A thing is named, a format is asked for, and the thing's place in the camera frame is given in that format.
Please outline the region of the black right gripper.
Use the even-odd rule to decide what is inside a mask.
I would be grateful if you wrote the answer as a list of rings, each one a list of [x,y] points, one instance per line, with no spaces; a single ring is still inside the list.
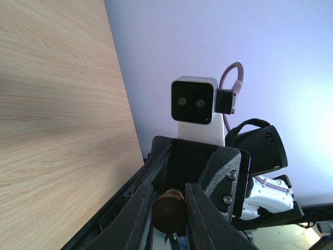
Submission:
[[[134,190],[151,184],[156,200],[169,189],[179,190],[185,199],[185,185],[197,184],[233,224],[241,216],[249,164],[250,154],[242,149],[156,136]]]

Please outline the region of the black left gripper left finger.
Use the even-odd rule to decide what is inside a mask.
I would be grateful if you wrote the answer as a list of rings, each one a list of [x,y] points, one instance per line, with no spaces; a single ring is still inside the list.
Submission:
[[[145,249],[151,240],[153,187],[142,184],[115,220],[88,245],[88,249]]]

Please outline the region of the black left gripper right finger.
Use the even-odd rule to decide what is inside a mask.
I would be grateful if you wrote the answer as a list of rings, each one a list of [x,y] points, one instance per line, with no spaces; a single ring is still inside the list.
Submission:
[[[220,213],[197,184],[185,185],[188,249],[257,249]]]

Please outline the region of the dark wooden chess piece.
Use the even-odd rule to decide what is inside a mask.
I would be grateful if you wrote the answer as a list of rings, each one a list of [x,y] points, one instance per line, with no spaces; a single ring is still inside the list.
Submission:
[[[160,232],[170,234],[185,227],[186,203],[177,189],[169,189],[159,196],[152,207],[152,222]]]

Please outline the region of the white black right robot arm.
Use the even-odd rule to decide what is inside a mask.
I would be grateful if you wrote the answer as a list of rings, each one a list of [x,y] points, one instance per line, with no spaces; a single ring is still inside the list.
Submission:
[[[276,128],[260,119],[231,130],[225,146],[157,136],[148,160],[135,180],[135,188],[151,184],[157,194],[169,189],[185,191],[195,183],[216,208],[241,231],[292,223],[304,216],[294,200],[286,175],[272,179],[267,173],[288,165]]]

